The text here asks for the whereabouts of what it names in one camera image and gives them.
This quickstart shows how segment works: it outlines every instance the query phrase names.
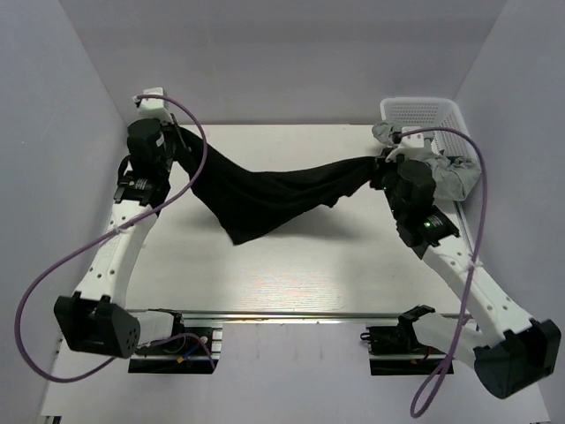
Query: purple cable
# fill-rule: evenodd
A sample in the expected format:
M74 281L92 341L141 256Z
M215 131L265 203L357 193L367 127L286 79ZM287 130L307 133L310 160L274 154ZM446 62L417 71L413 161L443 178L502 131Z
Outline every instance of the purple cable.
M471 255L471 265L469 267L469 272L467 274L467 280L465 281L465 288L463 289L463 295L461 296L461 308L459 309L459 317L457 319L457 325L456 325L455 333L453 335L453 340L451 341L451 345L449 347L448 352L446 353L445 358L440 362L440 365L438 365L438 367L435 368L434 371L429 376L427 376L427 378L424 380L422 385L416 391L416 394L414 395L414 398L412 399L412 403L410 405L410 415L412 418L421 417L430 407L430 405L433 402L433 399L435 398L435 395L438 394L438 391L440 390L440 387L443 384L443 380L445 379L445 376L448 373L451 361L454 358L454 354L457 348L457 343L459 342L459 337L461 336L461 331L465 323L465 310L467 309L467 302L469 300L469 295L471 293L471 284L473 281L473 275L475 273L475 264L478 258L478 250L480 249L480 245L483 241L483 230L485 229L485 217L486 217L486 198L488 194L488 189L487 189L488 187L486 183L485 159L483 158L483 155L480 153L480 149L478 148L477 143L475 143L467 134L464 134L463 132L454 130L452 128L442 128L440 126L433 126L430 128L420 128L414 131L403 132L402 134L400 134L400 137L402 138L413 134L427 133L429 131L453 133L455 135L458 135L459 137L461 137L462 139L464 139L465 141L467 141L469 144L472 145L475 152L477 152L478 161L480 163L480 168L483 173L482 176L483 201L480 209L480 218L478 221L477 241L475 242L475 249L473 250ZM424 389L437 374L439 374L440 376L435 382L435 385L432 387L430 394L424 401L422 407L419 410L416 410L417 403Z
M164 340L155 340L154 342L151 342L149 345L150 346L164 345L165 343L172 342L173 340L177 340L178 338L182 338L182 337L193 338L194 340L196 340L200 344L200 346L202 346L202 349L204 349L206 356L208 356L208 360L210 361L210 365L212 366L212 371L215 371L215 363L214 363L214 360L212 359L212 353L210 353L206 344L200 339L200 337L196 336L193 333L177 334L175 336L165 338Z
M24 359L26 364L30 368L32 368L33 371L36 374L40 375L41 377L45 378L46 380L49 380L50 382L77 382L79 380L83 380L83 379L87 378L88 376L90 376L94 373L97 373L98 371L100 371L101 369L106 367L115 358L110 358L109 360L103 362L101 365L99 365L95 369L92 369L92 370L88 371L87 373L84 373L83 375L77 375L76 377L69 377L69 378L56 377L54 375L51 375L51 374L43 371L41 368L39 368L37 366L37 364L35 364L34 360L32 360L31 356L29 356L29 353L27 352L26 347L24 346L23 340L21 338L21 316L24 312L24 307L26 306L27 300L31 296L32 292L39 285L39 283L41 281L43 281L43 279L46 276L48 276L55 269L59 268L61 265L65 264L66 262L70 261L71 259L79 256L80 254L83 254L86 250L91 249L92 247L101 244L101 242L108 240L108 239L111 239L112 237L116 236L121 230L125 230L125 229L131 227L132 225L135 225L139 221L147 218L148 216L151 216L152 214L159 212L163 208L168 207L173 201L176 201L179 197L181 197L183 194L185 194L194 185L194 183L196 182L197 178L199 177L200 173L202 172L202 170L204 168L204 163L206 163L207 154L208 154L208 144L207 144L206 134L204 133L204 129L202 128L202 125L200 124L199 120L183 104L177 102L174 99L171 99L170 97L168 97L166 95L138 95L137 98L139 100L142 100L142 99L162 99L166 102L173 103L175 106L177 106L179 109L181 109L186 115L188 115L190 117L190 119L194 122L196 127L198 128L198 130L200 132L200 136L202 138L202 159L200 160L200 165L199 165L198 169L196 170L196 172L194 172L194 177L192 177L192 179L189 181L189 183L187 185L185 185L185 187L183 187L183 189L180 192L175 194L173 197L171 197L170 199L168 199L167 201L165 201L163 204L159 205L158 207L151 209L151 210L148 210L147 212L144 212L142 214L135 216L134 218L123 223L122 225L120 225L116 229L114 229L112 231L108 231L105 234L102 234L99 238L97 238L97 239L91 241L90 243L82 246L81 248L75 250L74 252L67 254L63 259L55 262L49 268L45 269L37 278L35 278L35 280L31 283L31 285L24 292L24 295L22 296L21 300L19 301L18 309L16 310L16 318L15 318L15 321L14 321L14 334L15 334L15 337L16 337L16 346L18 347L19 354Z

